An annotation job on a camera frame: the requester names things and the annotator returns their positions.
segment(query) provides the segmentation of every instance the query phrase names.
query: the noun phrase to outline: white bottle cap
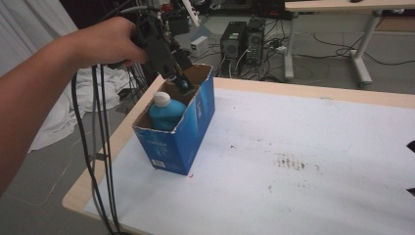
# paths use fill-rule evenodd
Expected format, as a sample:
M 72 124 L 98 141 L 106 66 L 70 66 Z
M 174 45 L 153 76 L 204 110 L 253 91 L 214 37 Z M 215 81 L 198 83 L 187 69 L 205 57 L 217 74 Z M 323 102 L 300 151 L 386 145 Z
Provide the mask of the white bottle cap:
M 156 106 L 158 107 L 166 107 L 168 104 L 170 104 L 170 96 L 162 91 L 156 92 L 153 96 L 153 99 Z

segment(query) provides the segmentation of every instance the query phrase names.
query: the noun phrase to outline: computer tower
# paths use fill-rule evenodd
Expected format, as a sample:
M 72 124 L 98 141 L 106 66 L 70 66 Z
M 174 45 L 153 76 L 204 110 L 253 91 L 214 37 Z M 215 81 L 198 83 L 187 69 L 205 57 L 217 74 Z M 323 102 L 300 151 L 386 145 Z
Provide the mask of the computer tower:
M 262 60 L 262 45 L 265 32 L 264 18 L 251 18 L 247 25 L 247 58 L 245 65 L 259 66 Z
M 238 75 L 245 61 L 246 22 L 230 22 L 220 38 L 222 74 Z

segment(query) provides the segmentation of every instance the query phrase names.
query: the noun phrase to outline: blue bottle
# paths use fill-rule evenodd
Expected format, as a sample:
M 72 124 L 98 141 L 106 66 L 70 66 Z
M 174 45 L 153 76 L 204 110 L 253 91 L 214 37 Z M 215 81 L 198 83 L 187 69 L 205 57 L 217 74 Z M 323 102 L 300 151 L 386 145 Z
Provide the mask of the blue bottle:
M 181 120 L 186 106 L 179 101 L 170 99 L 167 93 L 161 91 L 154 94 L 154 102 L 149 110 L 153 128 L 164 131 L 173 130 Z

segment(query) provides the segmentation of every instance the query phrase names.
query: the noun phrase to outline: cardboard box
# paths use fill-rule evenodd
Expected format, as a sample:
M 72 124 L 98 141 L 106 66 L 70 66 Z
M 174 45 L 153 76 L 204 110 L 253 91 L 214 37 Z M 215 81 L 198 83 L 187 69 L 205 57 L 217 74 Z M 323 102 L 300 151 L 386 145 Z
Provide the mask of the cardboard box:
M 213 72 L 211 66 L 193 65 L 185 70 L 186 76 L 197 87 L 183 96 L 171 82 L 165 81 L 159 91 L 168 93 L 187 109 L 172 131 L 152 128 L 148 110 L 134 121 L 133 128 L 153 167 L 187 175 L 204 139 L 214 113 Z

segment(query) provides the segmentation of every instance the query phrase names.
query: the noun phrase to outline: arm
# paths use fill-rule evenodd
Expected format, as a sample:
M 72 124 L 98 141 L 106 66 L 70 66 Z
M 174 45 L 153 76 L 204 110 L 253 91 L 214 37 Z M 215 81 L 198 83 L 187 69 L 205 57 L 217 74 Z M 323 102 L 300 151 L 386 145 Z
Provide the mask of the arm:
M 123 18 L 61 37 L 0 77 L 0 195 L 19 170 L 44 119 L 80 68 L 126 61 L 145 63 Z

